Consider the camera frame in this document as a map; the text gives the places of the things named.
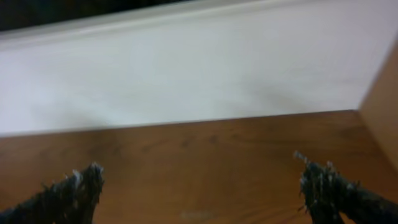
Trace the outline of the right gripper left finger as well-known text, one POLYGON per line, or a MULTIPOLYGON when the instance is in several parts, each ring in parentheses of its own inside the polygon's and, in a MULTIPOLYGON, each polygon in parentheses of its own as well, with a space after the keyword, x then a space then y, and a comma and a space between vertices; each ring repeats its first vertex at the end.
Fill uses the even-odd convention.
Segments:
POLYGON ((90 164, 45 186, 30 199, 1 212, 1 224, 92 224, 104 185, 103 167, 90 164))

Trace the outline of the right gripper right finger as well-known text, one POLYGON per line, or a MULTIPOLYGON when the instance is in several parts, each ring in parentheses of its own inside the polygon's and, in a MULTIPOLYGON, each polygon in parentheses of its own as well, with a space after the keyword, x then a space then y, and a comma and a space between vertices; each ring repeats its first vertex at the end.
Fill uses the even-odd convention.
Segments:
POLYGON ((313 223, 343 223, 342 214, 361 224, 397 223, 396 203, 345 179, 331 162, 321 166, 298 151, 294 157, 305 164, 299 194, 313 223))

